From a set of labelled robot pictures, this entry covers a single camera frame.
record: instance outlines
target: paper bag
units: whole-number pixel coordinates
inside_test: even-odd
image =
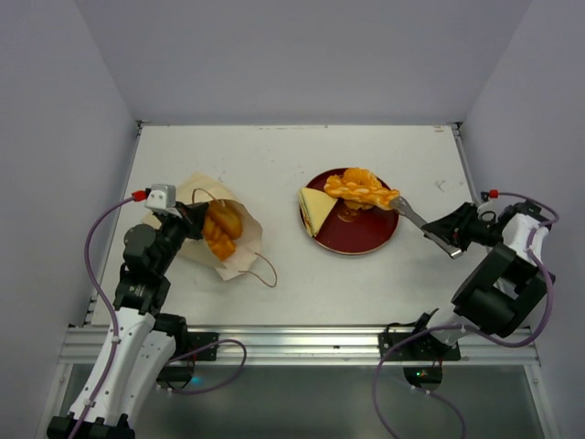
[[[194,241],[186,240],[179,251],[179,255],[195,262],[203,263],[215,268],[224,281],[232,279],[247,272],[252,263],[258,258],[261,251],[262,227],[246,210],[244,205],[231,193],[231,191],[217,180],[204,174],[196,172],[187,181],[176,188],[176,200],[187,205],[211,201],[213,198],[218,201],[224,200],[230,204],[238,213],[242,222],[242,234],[235,240],[236,251],[224,262],[220,261],[209,249],[205,239]],[[160,222],[153,214],[143,219],[144,224],[158,229]]]

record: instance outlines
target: metal tongs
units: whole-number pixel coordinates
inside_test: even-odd
[[[424,230],[422,226],[427,224],[427,221],[425,221],[421,215],[419,215],[412,209],[412,206],[404,197],[396,197],[392,199],[390,201],[390,206],[394,210],[396,210],[400,215],[402,215],[405,218],[408,218],[412,222],[412,224],[421,229],[426,238],[429,238],[431,241],[433,241],[435,244],[441,247],[449,256],[451,256],[452,259],[457,259],[463,254],[463,250],[452,246],[448,242],[445,242],[434,233],[430,233]]]

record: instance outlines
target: red plate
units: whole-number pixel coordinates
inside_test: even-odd
[[[323,190],[328,177],[342,176],[346,170],[346,167],[342,167],[323,172],[311,180],[307,187]],[[380,182],[383,187],[389,188],[382,180]],[[368,253],[386,243],[398,224],[399,214],[395,210],[382,210],[376,207],[369,210],[354,210],[339,199],[314,240],[333,252]]]

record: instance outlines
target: table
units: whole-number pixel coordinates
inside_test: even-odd
[[[153,183],[178,185],[195,171],[222,181],[264,228],[262,253],[279,274],[274,289],[248,275],[223,282],[212,269],[177,257],[167,272],[164,312],[199,326],[354,326],[409,322],[447,305],[485,256],[483,248],[452,261],[406,219],[387,245],[360,256],[335,254],[307,236],[297,190],[346,166],[372,170],[427,220],[471,199],[447,125],[145,126],[126,196]],[[118,219],[102,278],[111,299],[123,235],[145,213],[142,203],[133,203]],[[253,269],[271,274],[261,261]],[[91,322],[109,324],[101,302]]]

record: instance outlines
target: metal frame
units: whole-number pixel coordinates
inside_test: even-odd
[[[472,199],[477,201],[475,185],[469,173],[463,149],[463,140],[458,124],[450,124]],[[95,307],[92,297],[86,322]],[[236,338],[248,349],[247,366],[376,366],[378,334],[384,327],[195,327],[190,332],[218,332],[220,338]],[[409,332],[407,327],[397,328],[396,332]],[[45,429],[51,416],[58,414],[65,391],[69,385],[71,371],[76,364],[93,364],[98,357],[106,337],[106,327],[85,326],[70,328],[65,337],[63,349],[58,358],[55,378],[51,383],[45,410],[37,429],[37,439],[46,438]],[[507,338],[519,341],[529,334],[528,330],[518,330]],[[478,336],[468,336],[460,340],[461,361],[445,362],[449,366],[524,366],[526,379],[532,393],[543,433],[547,439],[560,437],[550,401],[542,383],[537,349],[534,345],[524,348],[503,348]],[[241,361],[241,350],[237,346],[223,345],[218,350],[214,365],[236,365]],[[425,361],[387,362],[385,367],[426,366]]]

